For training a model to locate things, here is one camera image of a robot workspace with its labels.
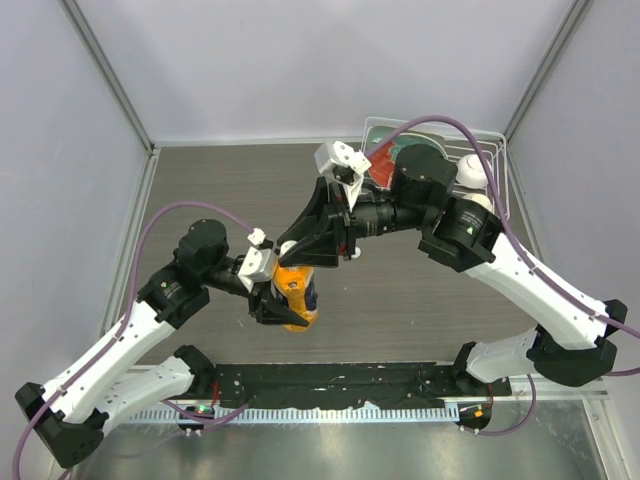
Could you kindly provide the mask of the orange juice bottle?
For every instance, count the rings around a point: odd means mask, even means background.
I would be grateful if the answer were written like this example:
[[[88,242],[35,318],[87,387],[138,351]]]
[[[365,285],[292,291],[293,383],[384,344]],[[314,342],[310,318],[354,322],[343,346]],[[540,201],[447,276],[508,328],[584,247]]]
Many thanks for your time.
[[[304,332],[318,318],[314,268],[279,266],[272,284],[277,300],[308,322],[307,326],[285,325],[285,328],[291,332]]]

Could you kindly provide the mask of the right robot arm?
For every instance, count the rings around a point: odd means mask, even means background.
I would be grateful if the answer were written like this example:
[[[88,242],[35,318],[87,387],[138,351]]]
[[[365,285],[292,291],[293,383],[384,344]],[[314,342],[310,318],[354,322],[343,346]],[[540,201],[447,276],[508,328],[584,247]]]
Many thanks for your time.
[[[335,185],[342,168],[318,177],[313,195],[280,236],[286,267],[335,267],[350,259],[361,238],[410,229],[431,260],[495,289],[532,317],[525,333],[461,347],[451,371],[457,391],[472,395],[501,377],[538,373],[557,384],[578,387],[613,372],[627,307],[595,300],[566,283],[520,242],[501,220],[470,198],[453,194],[457,167],[427,144],[403,147],[391,186],[371,189],[355,204]]]

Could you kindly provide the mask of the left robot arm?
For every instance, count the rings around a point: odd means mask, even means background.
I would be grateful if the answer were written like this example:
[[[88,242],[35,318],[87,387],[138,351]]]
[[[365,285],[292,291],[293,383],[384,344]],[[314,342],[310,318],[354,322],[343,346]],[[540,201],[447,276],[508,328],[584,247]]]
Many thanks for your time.
[[[134,294],[110,330],[56,377],[45,384],[27,382],[16,392],[30,430],[61,468],[83,462],[136,412],[176,395],[200,399],[211,391],[215,367],[192,345],[134,379],[122,378],[209,303],[210,289],[246,298],[251,316],[262,324],[307,326],[274,284],[279,260],[295,241],[272,242],[260,229],[248,241],[248,251],[232,258],[223,223],[192,224],[172,260]]]

